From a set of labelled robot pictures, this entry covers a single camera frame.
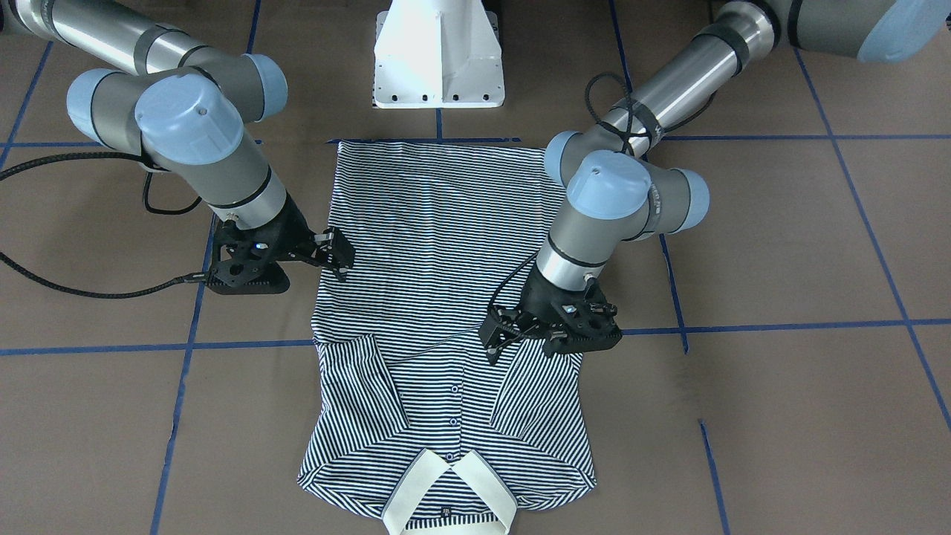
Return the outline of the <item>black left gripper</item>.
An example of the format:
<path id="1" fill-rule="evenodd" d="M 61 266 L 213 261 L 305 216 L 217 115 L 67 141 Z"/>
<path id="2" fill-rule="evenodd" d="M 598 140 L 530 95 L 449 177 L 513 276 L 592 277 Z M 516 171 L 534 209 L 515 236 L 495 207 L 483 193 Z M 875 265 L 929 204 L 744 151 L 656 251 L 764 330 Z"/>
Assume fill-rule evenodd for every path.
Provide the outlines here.
<path id="1" fill-rule="evenodd" d="M 548 357 L 614 348 L 623 337 L 615 321 L 616 307 L 608 302 L 597 277 L 583 281 L 581 291 L 568 291 L 534 267 L 516 308 L 488 305 L 478 338 L 489 365 L 496 365 L 513 343 L 529 338 L 540 339 Z"/>

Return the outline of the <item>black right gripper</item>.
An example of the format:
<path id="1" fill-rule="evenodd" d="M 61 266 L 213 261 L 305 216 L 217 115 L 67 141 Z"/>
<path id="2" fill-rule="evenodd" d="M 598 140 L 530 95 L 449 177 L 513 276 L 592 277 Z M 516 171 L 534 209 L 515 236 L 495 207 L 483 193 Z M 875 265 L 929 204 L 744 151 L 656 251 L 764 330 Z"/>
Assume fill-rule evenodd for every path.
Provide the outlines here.
<path id="1" fill-rule="evenodd" d="M 283 294 L 290 279 L 281 262 L 302 262 L 330 270 L 340 283 L 354 267 L 354 247 L 342 228 L 313 233 L 294 200 L 286 199 L 264 226 L 240 230 L 235 222 L 218 225 L 205 288 L 220 295 Z"/>

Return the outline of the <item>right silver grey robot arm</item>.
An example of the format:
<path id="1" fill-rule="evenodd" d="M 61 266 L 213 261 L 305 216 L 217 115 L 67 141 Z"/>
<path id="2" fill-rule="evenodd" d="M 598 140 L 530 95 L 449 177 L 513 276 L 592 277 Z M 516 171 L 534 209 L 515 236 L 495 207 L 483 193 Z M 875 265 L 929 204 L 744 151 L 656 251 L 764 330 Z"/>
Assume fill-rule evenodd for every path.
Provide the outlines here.
<path id="1" fill-rule="evenodd" d="M 71 45 L 106 62 L 68 89 L 75 128 L 101 152 L 38 158 L 3 178 L 72 159 L 122 159 L 183 178 L 218 217 L 206 270 L 140 291 L 186 283 L 223 295 L 282 294 L 282 262 L 344 281 L 354 248 L 342 230 L 313 233 L 247 124 L 285 108 L 288 81 L 261 54 L 231 55 L 179 27 L 115 1 L 4 1 L 2 33 Z"/>

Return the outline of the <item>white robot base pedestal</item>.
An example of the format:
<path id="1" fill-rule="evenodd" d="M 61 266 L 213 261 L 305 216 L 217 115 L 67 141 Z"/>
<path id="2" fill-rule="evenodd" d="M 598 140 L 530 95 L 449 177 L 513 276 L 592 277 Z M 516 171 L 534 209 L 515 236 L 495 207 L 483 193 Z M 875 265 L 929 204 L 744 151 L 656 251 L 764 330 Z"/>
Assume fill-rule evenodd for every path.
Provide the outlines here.
<path id="1" fill-rule="evenodd" d="M 376 16 L 374 106 L 503 106 L 499 11 L 490 1 L 391 2 Z"/>

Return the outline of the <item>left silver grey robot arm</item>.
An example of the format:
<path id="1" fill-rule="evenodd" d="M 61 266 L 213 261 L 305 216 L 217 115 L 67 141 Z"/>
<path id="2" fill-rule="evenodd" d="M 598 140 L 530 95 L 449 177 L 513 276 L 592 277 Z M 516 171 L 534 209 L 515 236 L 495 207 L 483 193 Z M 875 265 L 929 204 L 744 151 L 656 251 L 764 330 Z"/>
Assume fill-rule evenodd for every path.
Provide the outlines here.
<path id="1" fill-rule="evenodd" d="M 675 58 L 586 132 L 561 132 L 545 149 L 547 176 L 566 189 L 512 308 L 490 300 L 478 331 L 489 363 L 537 340 L 547 357 L 614 348 L 622 331 L 599 278 L 622 241 L 673 234 L 710 208 L 704 179 L 663 169 L 646 153 L 686 126 L 728 81 L 779 45 L 898 63 L 944 26 L 947 1 L 727 1 Z"/>

